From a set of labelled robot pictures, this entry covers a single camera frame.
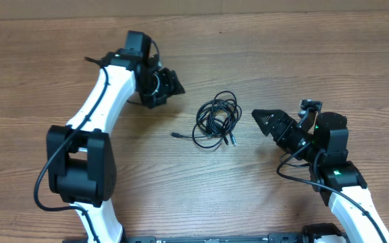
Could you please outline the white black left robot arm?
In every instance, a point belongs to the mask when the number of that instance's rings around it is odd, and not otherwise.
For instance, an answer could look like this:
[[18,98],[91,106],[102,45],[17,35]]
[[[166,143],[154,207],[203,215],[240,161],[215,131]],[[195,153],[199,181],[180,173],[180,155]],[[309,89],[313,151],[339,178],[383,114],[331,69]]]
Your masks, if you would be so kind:
[[117,169],[110,136],[128,99],[137,92],[140,105],[152,109],[185,92],[173,70],[151,55],[155,41],[143,32],[128,31],[124,47],[94,61],[100,73],[87,100],[64,126],[47,132],[47,163],[34,186],[36,205],[50,211],[38,198],[44,176],[49,188],[66,203],[58,211],[75,210],[87,232],[85,242],[126,242],[111,196]]

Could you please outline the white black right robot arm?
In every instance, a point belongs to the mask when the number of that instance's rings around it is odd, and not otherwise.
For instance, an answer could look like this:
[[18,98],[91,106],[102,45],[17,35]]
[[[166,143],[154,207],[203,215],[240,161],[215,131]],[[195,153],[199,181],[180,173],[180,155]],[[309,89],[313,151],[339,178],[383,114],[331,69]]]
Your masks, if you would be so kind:
[[277,174],[312,186],[345,230],[345,235],[341,236],[328,226],[320,233],[309,227],[306,231],[309,241],[336,236],[349,242],[389,242],[389,232],[373,206],[367,182],[348,160],[349,130],[345,116],[322,112],[316,107],[301,109],[299,121],[280,109],[255,109],[252,116],[263,134],[272,136],[285,152],[279,166],[296,159],[300,162],[299,167],[308,168],[310,178],[286,175],[280,168],[277,168]]

